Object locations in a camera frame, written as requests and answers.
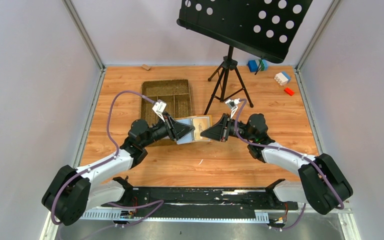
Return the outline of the beige illustrated card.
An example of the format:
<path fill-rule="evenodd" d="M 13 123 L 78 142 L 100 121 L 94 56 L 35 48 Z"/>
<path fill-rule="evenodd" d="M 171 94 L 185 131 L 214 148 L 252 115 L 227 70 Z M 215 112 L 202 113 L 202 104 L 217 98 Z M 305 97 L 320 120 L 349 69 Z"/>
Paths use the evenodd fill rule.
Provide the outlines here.
<path fill-rule="evenodd" d="M 201 133 L 210 127 L 210 119 L 208 117 L 196 117 L 192 119 L 194 126 L 193 138 L 196 142 L 210 142 L 208 137 L 201 136 Z"/>

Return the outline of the yellow leather card holder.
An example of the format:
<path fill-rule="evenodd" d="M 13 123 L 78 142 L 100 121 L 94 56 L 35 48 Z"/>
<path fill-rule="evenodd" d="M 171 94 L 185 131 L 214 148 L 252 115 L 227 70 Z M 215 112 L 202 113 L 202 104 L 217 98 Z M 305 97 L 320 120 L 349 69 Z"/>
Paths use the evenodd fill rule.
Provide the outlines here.
<path fill-rule="evenodd" d="M 177 122 L 194 127 L 194 130 L 176 141 L 177 145 L 211 142 L 208 137 L 201 136 L 201 133 L 212 126 L 211 115 L 195 115 L 176 118 Z"/>

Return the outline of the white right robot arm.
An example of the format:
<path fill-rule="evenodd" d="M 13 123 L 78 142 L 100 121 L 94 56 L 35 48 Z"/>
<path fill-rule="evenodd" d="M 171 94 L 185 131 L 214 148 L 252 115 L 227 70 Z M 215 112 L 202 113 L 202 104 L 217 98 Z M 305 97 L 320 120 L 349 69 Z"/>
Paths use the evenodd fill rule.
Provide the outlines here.
<path fill-rule="evenodd" d="M 343 209 L 344 202 L 354 190 L 333 157 L 327 153 L 307 155 L 286 148 L 269 137 L 268 129 L 261 113 L 252 114 L 246 123 L 224 113 L 217 123 L 200 135 L 218 142 L 238 138 L 247 143 L 254 159 L 298 176 L 299 181 L 283 180 L 273 187 L 279 201 L 309 204 L 322 215 L 336 208 Z"/>

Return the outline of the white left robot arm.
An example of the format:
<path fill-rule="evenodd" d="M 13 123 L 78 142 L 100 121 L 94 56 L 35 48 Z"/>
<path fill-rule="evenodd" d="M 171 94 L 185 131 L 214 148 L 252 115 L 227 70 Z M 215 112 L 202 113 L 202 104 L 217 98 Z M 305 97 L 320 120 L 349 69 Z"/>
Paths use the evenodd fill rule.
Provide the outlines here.
<path fill-rule="evenodd" d="M 78 168 L 61 167 L 41 203 L 50 211 L 55 225 L 69 226 L 94 207 L 124 201 L 124 194 L 133 187 L 115 175 L 139 165 L 148 154 L 147 146 L 164 138 L 176 142 L 194 130 L 194 126 L 175 120 L 167 112 L 152 126 L 144 119 L 137 119 L 114 153 Z"/>

